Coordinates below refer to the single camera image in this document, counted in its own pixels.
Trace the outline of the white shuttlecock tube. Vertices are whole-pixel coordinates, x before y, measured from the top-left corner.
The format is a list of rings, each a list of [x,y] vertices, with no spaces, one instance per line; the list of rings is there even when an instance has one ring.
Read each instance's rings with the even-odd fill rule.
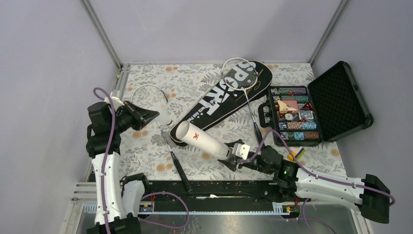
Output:
[[[226,160],[232,157],[231,149],[227,145],[188,121],[183,121],[178,125],[175,135],[180,141],[217,159]]]

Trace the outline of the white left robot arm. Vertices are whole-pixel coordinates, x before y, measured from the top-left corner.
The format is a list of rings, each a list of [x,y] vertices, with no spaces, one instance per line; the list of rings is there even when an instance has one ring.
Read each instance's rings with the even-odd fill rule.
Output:
[[[119,177],[121,133],[141,130],[159,116],[158,111],[135,106],[129,101],[116,110],[101,101],[88,107],[86,150],[91,158],[96,182],[97,210],[88,234],[139,234],[139,202],[151,194],[143,173]]]

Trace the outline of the red playing card box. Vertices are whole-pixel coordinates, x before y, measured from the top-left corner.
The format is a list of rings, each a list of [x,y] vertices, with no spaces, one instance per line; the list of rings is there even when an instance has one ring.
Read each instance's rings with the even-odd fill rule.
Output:
[[[296,100],[278,100],[277,103],[281,114],[297,114],[299,112]]]

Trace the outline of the black poker chip case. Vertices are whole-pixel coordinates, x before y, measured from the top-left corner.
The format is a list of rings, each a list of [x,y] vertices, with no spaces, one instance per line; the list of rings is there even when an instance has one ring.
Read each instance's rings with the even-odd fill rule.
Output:
[[[351,67],[339,61],[307,86],[270,86],[258,107],[262,127],[270,127],[274,143],[314,147],[372,126],[373,115],[362,97]],[[296,100],[297,114],[281,114],[278,100]]]

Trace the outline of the black racket cover bag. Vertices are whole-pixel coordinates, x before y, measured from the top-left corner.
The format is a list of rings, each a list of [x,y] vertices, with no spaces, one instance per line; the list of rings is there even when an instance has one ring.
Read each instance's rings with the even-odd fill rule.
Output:
[[[272,72],[263,63],[251,60],[258,73],[258,81],[248,93],[249,101],[255,101],[265,95],[266,89],[272,82]],[[178,146],[186,146],[176,137],[178,125],[189,121],[198,128],[206,131],[247,105],[243,91],[230,90],[220,79],[200,98],[191,109],[181,116],[181,119],[169,131],[169,137]]]

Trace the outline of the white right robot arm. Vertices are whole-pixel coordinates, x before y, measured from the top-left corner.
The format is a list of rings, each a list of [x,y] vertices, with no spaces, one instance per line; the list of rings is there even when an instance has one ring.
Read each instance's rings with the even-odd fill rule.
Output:
[[[284,200],[327,201],[359,211],[362,217],[377,223],[390,221],[390,190],[375,175],[343,177],[304,169],[284,159],[271,146],[263,147],[256,158],[241,141],[227,143],[224,149],[228,158],[222,161],[223,164],[233,171],[246,167],[273,175],[278,193]]]

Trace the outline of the white racket black handle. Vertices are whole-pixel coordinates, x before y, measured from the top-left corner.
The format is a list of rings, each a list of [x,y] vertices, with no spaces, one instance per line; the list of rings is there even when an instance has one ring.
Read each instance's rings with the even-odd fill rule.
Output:
[[[159,116],[155,121],[171,154],[172,162],[181,178],[184,188],[186,192],[190,194],[193,191],[190,181],[188,180],[180,161],[171,149],[170,144],[168,143],[167,133],[164,130],[164,127],[172,124],[172,119],[168,113],[168,95],[160,87],[154,84],[143,84],[133,90],[130,102],[141,108],[159,112]]]

